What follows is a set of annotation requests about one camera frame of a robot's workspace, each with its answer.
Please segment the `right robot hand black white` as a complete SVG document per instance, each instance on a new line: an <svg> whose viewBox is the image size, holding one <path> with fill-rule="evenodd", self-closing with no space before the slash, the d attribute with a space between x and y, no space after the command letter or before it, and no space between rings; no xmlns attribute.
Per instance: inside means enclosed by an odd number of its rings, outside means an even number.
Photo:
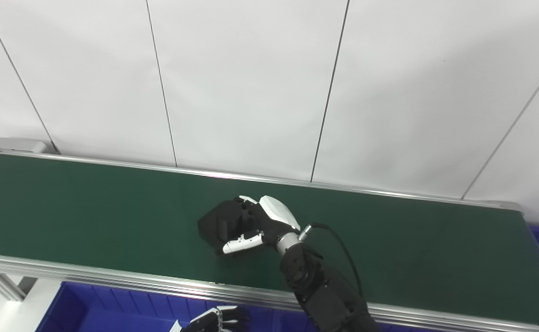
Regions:
<svg viewBox="0 0 539 332"><path fill-rule="evenodd" d="M242 228L237 231L236 239L223 244L219 254L235 254L266 245L284 256L288 248L301 243L301 227L281 201L267 195L259 200L248 196L239 196L234 200L243 210L240 217Z"/></svg>

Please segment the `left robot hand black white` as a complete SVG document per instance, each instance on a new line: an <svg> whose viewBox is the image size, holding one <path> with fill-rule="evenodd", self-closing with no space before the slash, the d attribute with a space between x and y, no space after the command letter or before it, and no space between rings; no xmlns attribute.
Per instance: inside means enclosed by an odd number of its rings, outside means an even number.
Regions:
<svg viewBox="0 0 539 332"><path fill-rule="evenodd" d="M212 307L192 319L187 326L175 321L171 332L247 332L249 312L242 306L223 305Z"/></svg>

